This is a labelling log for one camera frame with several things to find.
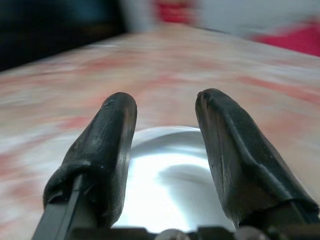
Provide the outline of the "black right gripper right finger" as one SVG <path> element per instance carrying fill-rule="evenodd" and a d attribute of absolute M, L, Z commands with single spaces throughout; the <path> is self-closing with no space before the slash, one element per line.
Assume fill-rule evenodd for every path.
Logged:
<path fill-rule="evenodd" d="M 208 164 L 234 232 L 201 229 L 203 240 L 317 240 L 320 207 L 251 116 L 231 97 L 198 93 L 195 112 Z"/>

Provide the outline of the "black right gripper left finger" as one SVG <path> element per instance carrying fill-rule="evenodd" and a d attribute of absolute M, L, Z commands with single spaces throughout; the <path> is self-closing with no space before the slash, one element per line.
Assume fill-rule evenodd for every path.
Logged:
<path fill-rule="evenodd" d="M 75 229 L 110 228 L 125 201 L 137 104 L 109 96 L 45 185 L 35 240 L 68 240 Z"/>

